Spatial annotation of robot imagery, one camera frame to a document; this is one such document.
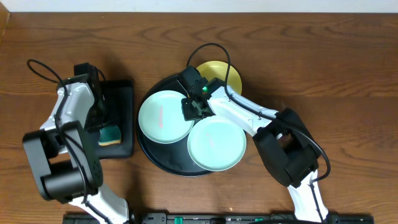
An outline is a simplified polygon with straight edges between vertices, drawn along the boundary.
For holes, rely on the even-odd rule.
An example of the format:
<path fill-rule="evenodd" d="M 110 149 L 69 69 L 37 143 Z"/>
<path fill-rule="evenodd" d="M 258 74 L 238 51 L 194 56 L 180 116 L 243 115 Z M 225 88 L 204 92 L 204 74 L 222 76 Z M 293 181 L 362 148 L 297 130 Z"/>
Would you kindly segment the yellow plate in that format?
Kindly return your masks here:
<path fill-rule="evenodd" d="M 208 61 L 199 66 L 197 70 L 202 77 L 205 77 L 208 81 L 213 78 L 219 78 L 225 80 L 226 70 L 228 64 L 222 61 Z M 231 65 L 229 68 L 228 85 L 237 93 L 241 94 L 243 84 L 239 72 Z"/>

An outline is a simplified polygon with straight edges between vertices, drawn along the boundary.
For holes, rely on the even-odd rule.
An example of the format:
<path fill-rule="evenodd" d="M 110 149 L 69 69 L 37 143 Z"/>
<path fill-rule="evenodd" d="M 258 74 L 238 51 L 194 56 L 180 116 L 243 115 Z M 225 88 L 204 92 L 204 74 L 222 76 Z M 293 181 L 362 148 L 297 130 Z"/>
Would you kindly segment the mint plate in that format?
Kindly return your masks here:
<path fill-rule="evenodd" d="M 194 125 L 188 135 L 187 149 L 199 167 L 212 172 L 224 171 L 243 158 L 246 134 L 232 121 L 211 116 Z"/>
<path fill-rule="evenodd" d="M 185 95 L 172 90 L 158 91 L 149 96 L 138 114 L 139 127 L 144 135 L 161 144 L 175 143 L 188 135 L 195 122 L 184 118 L 184 98 Z"/>

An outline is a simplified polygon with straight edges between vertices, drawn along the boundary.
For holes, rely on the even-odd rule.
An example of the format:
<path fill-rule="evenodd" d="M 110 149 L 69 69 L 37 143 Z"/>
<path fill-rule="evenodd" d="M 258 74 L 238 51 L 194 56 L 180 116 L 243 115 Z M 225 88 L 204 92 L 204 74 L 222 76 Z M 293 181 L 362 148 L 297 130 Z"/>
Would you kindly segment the mint plate front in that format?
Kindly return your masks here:
<path fill-rule="evenodd" d="M 212 172 L 224 171 L 243 158 L 246 134 L 232 121 L 211 116 L 194 125 L 188 135 L 187 149 L 199 167 Z"/>

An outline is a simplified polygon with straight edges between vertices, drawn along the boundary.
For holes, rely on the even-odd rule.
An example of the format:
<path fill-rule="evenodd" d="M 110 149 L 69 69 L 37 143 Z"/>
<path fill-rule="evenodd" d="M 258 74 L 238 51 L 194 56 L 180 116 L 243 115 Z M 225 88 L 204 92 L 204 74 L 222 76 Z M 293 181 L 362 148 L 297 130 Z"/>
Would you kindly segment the green yellow sponge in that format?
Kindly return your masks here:
<path fill-rule="evenodd" d="M 120 144 L 122 134 L 118 126 L 107 126 L 99 131 L 100 136 L 98 144 L 100 146 L 109 146 L 112 144 Z"/>

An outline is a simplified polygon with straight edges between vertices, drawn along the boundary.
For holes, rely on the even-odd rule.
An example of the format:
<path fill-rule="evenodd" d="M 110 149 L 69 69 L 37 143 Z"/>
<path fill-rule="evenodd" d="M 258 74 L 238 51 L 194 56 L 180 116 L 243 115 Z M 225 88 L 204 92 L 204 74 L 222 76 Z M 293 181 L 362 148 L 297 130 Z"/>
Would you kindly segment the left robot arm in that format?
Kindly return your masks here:
<path fill-rule="evenodd" d="M 106 80 L 89 63 L 74 76 L 53 79 L 57 101 L 41 127 L 22 138 L 40 195 L 80 207 L 100 223 L 130 223 L 125 199 L 103 180 L 102 159 L 122 159 L 134 150 L 131 80 Z"/>

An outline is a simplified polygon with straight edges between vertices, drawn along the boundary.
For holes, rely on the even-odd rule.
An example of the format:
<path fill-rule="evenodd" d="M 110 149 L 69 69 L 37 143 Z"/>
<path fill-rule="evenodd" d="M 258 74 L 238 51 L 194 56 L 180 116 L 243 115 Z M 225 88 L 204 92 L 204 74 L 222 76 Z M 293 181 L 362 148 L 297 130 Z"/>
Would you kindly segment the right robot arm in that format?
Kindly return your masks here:
<path fill-rule="evenodd" d="M 278 183 L 288 188 L 299 221 L 325 223 L 318 181 L 328 177 L 330 161 L 292 109 L 281 112 L 255 104 L 233 91 L 226 80 L 208 81 L 193 66 L 179 73 L 187 92 L 182 100 L 185 120 L 220 116 L 252 136 L 262 162 Z"/>

